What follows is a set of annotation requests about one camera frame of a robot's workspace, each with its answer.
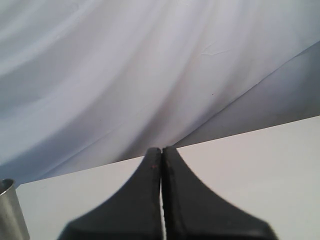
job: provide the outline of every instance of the draped cloth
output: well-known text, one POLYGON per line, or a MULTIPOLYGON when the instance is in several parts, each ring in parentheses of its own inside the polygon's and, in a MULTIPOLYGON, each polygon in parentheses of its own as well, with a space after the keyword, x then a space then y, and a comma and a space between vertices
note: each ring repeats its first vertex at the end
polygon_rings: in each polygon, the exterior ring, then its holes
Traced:
POLYGON ((317 0, 2 0, 0 176, 172 145, 320 40, 317 0))

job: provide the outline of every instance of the white table surface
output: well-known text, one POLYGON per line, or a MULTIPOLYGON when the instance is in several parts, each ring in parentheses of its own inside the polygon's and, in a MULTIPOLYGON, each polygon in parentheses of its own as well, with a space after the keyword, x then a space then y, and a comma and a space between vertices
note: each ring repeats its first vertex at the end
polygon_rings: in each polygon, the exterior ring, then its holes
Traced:
MULTIPOLYGON (((320 116, 179 148, 217 194, 266 220, 280 240, 320 240, 320 116)), ((55 240, 66 223, 114 194, 142 157, 21 185, 31 240, 55 240)))

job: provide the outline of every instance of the black object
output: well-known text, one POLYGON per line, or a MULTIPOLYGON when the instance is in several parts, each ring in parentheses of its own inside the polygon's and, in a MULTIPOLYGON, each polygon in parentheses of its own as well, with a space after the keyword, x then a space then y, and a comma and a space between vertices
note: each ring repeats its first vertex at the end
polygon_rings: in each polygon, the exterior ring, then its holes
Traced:
POLYGON ((269 225, 205 186, 174 147, 162 153, 162 200, 167 240, 276 240, 269 225))
POLYGON ((150 148, 126 184, 70 222, 59 240, 161 240, 160 164, 161 150, 150 148))
POLYGON ((150 148, 127 183, 59 240, 161 240, 160 179, 167 240, 277 240, 266 222, 206 187, 174 147, 150 148))

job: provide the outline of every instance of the black plastic tip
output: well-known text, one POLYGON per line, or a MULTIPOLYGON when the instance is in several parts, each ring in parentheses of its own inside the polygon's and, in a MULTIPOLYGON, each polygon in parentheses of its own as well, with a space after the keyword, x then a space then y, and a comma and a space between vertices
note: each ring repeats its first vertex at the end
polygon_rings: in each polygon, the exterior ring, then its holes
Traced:
POLYGON ((150 148, 125 185, 71 221, 59 240, 161 240, 160 177, 161 150, 150 148))
POLYGON ((223 200, 189 169, 174 147, 162 153, 168 240, 276 240, 269 225, 223 200))

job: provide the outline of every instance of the metal cylinder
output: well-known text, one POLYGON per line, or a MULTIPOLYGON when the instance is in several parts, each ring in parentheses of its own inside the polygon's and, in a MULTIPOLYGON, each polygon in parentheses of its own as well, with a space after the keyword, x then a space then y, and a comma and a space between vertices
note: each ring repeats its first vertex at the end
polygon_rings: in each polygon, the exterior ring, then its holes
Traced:
POLYGON ((0 182, 0 240, 29 240, 13 179, 0 182))

